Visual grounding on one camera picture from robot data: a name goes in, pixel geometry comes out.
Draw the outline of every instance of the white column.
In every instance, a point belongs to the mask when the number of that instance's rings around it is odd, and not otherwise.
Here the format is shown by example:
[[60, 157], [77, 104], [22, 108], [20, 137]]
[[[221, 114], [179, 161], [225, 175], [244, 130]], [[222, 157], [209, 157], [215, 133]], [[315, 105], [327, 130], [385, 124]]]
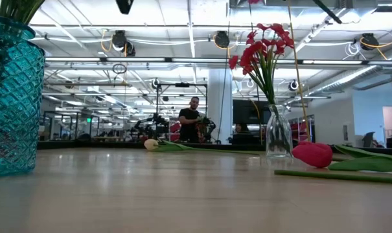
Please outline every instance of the white column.
[[225, 69], [210, 69], [207, 88], [207, 116], [216, 124], [212, 137], [222, 141], [222, 144], [228, 144], [227, 139], [231, 137], [233, 124], [231, 71], [229, 69], [226, 72]]

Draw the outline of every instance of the man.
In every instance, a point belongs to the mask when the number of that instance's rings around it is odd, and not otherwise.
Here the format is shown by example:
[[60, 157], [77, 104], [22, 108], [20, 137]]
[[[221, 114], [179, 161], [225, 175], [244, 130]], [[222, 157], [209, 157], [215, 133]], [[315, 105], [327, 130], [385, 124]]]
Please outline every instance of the man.
[[199, 98], [192, 97], [190, 100], [190, 107], [182, 109], [178, 115], [178, 120], [181, 124], [180, 140], [198, 143], [198, 134], [196, 129], [196, 123], [200, 120], [198, 111]]

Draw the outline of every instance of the textured glass vase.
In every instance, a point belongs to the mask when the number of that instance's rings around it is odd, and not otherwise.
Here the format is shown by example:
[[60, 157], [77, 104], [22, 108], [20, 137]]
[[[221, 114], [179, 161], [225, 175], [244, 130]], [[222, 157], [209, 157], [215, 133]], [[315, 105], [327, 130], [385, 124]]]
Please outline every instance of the textured glass vase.
[[36, 165], [44, 51], [27, 41], [34, 31], [0, 17], [0, 175]]
[[275, 169], [283, 169], [292, 164], [292, 131], [284, 116], [284, 107], [269, 105], [271, 117], [266, 125], [266, 152], [264, 161]]

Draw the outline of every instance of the black t-shirt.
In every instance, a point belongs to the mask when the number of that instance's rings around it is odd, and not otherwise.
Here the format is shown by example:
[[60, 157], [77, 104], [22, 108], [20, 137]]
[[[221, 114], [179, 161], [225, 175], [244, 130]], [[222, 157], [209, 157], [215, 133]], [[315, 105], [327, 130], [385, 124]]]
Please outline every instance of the black t-shirt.
[[[199, 117], [197, 110], [182, 109], [178, 117], [184, 116], [187, 120], [194, 120]], [[182, 124], [180, 129], [180, 140], [189, 140], [191, 142], [198, 141], [196, 123]]]

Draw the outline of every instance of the computer monitor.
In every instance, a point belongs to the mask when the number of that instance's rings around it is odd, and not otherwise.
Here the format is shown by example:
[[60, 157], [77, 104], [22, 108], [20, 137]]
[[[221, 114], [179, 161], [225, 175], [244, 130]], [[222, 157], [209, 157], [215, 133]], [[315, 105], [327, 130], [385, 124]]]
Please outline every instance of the computer monitor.
[[269, 103], [265, 101], [233, 100], [233, 123], [234, 124], [267, 124], [271, 117]]

